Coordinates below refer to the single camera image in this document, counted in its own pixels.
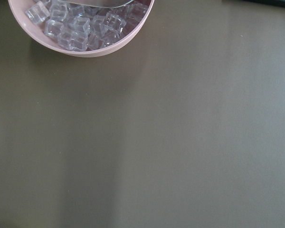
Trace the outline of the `clear ice cube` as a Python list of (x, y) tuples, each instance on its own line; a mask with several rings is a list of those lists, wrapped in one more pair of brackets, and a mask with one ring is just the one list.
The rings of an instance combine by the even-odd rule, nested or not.
[(50, 12), (42, 1), (38, 1), (35, 5), (25, 11), (25, 15), (33, 24), (39, 25), (50, 16)]
[(88, 36), (75, 31), (64, 30), (57, 37), (58, 44), (69, 51), (86, 51)]
[(63, 28), (64, 24), (62, 22), (49, 19), (45, 23), (44, 34), (50, 38), (56, 39)]
[(117, 31), (118, 34), (121, 35), (126, 25), (126, 21), (119, 15), (108, 12), (104, 18), (104, 25), (109, 29)]
[(76, 16), (72, 18), (67, 25), (74, 31), (79, 31), (85, 34), (90, 33), (90, 18)]

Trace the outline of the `metal scoop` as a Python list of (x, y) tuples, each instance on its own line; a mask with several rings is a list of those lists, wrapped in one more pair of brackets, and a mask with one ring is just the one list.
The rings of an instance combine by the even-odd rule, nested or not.
[(62, 0), (62, 2), (99, 8), (119, 8), (133, 0)]

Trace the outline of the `pink bowl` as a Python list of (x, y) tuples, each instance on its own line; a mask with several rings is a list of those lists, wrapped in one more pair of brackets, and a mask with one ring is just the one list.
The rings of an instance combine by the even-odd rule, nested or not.
[(93, 51), (76, 52), (76, 51), (68, 51), (60, 47), (55, 41), (47, 37), (39, 26), (33, 24), (30, 21), (30, 19), (25, 15), (25, 10), (31, 8), (34, 5), (34, 2), (32, 0), (9, 0), (8, 3), (17, 23), (34, 41), (53, 51), (74, 57), (101, 57), (116, 52), (117, 50), (123, 48), (139, 33), (144, 23), (146, 22), (154, 5), (153, 0), (148, 0), (146, 2), (148, 5), (148, 9), (144, 17), (142, 18), (140, 23), (120, 41), (106, 48), (93, 50)]

